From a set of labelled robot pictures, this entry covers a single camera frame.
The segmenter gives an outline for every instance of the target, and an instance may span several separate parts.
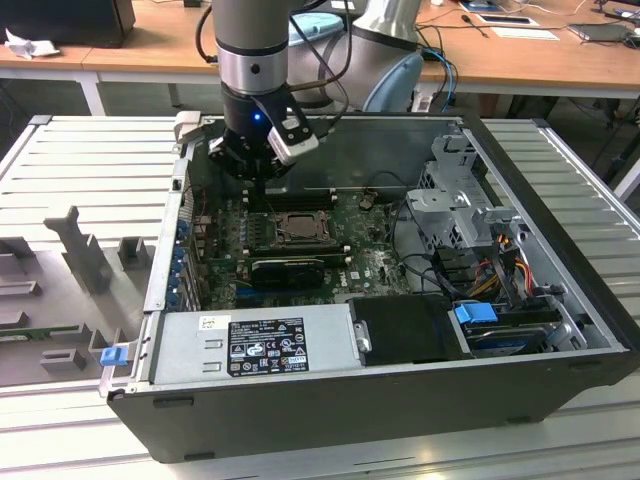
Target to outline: gray floor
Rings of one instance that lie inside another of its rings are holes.
[[[80,86],[74,82],[50,82],[38,80],[12,80],[4,82],[6,92],[0,92],[0,153],[4,154],[13,139],[24,128],[27,117],[35,114],[88,115]],[[105,105],[111,115],[174,115],[179,109],[169,102],[166,85],[109,83],[100,86]],[[184,109],[207,113],[222,111],[219,87],[180,85],[180,98]],[[592,99],[573,99],[583,106],[582,111],[567,99],[561,99],[548,118],[551,126],[587,163],[595,158],[603,142],[610,134],[604,116],[592,110]],[[511,97],[501,97],[498,116],[506,114]],[[456,107],[475,110],[477,98],[473,94],[457,95]],[[622,110],[632,102],[623,102]],[[631,125],[624,125],[598,162],[598,174],[607,169],[611,158],[620,153],[638,132]],[[632,208],[640,208],[640,195],[630,200]]]

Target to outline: blue latch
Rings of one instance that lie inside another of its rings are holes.
[[[102,350],[100,365],[103,367],[124,367],[127,364],[128,347],[109,347]]]
[[[461,325],[498,321],[496,312],[490,303],[463,303],[455,309],[455,312]]]

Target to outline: wooden desk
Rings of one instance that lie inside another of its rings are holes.
[[[570,12],[580,0],[536,0],[557,12]],[[447,0],[434,7],[425,0],[419,21],[455,9]],[[154,3],[134,0],[136,24],[123,48],[63,48],[63,55],[32,61],[0,51],[0,77],[73,80],[80,83],[94,115],[106,113],[100,98],[101,82],[143,82],[170,85],[172,103],[177,104],[175,84],[217,84],[217,67],[206,65],[195,49],[195,27],[203,8],[185,9],[182,2]],[[542,27],[563,27],[569,22],[605,22],[590,11],[591,1],[578,14],[562,17],[526,8],[519,15],[534,18]],[[461,11],[440,17],[436,26],[465,26]],[[212,22],[204,29],[205,50],[216,53]],[[447,57],[458,67],[457,91],[521,95],[635,98],[640,93],[640,52],[623,45],[606,47],[580,44],[568,30],[554,31],[560,41],[507,39],[484,29],[486,39],[476,29],[441,30]],[[437,45],[433,29],[424,31]],[[443,79],[442,66],[426,64],[420,88],[435,90]]]
[[[85,70],[218,74],[218,68],[207,65],[195,47],[196,24],[204,7],[151,0],[134,0],[133,6],[136,24],[124,46],[92,49],[82,62]],[[217,52],[211,17],[203,29],[203,48],[210,55]]]
[[[536,3],[548,10],[564,13],[572,12],[580,2],[538,0]],[[509,5],[517,8],[515,2]],[[518,15],[533,18],[540,24],[538,28],[609,21],[592,12],[592,6],[587,1],[576,15],[570,17],[551,15],[530,7]],[[455,6],[451,2],[443,7],[434,7],[424,1],[418,21],[427,21],[453,8]],[[607,4],[607,9],[612,8],[611,3]],[[460,18],[462,14],[467,14],[476,25],[485,25],[475,15],[464,11],[453,11],[431,24],[468,26]],[[489,38],[484,38],[474,28],[440,30],[447,58],[458,67],[459,91],[611,98],[635,98],[640,93],[640,51],[621,44],[581,44],[580,38],[566,28],[552,31],[559,41],[501,38],[489,28],[483,31]],[[425,29],[423,33],[431,45],[438,46],[434,29]],[[441,82],[442,66],[426,65],[422,81]]]

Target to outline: power supply label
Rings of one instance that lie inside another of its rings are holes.
[[[232,377],[309,370],[302,318],[230,322],[228,345]]]

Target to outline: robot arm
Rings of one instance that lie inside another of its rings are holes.
[[[342,100],[340,88],[326,81],[327,69],[312,49],[333,72],[348,64],[340,82],[350,104],[365,110],[372,109],[372,92],[388,80],[392,67],[408,55],[419,57],[413,29],[420,0],[371,0],[351,36],[339,28],[312,44],[289,48],[289,18],[304,7],[305,0],[212,3],[227,131],[211,142],[210,156],[232,176],[252,181],[258,192],[268,179],[284,175],[300,156],[318,147],[302,107]],[[406,96],[406,101],[421,65],[420,59],[417,70],[413,68],[415,78],[405,82],[408,90],[390,94],[387,88],[383,96]],[[289,84],[316,87],[292,89]],[[384,102],[376,105],[375,98],[373,109],[384,110]]]

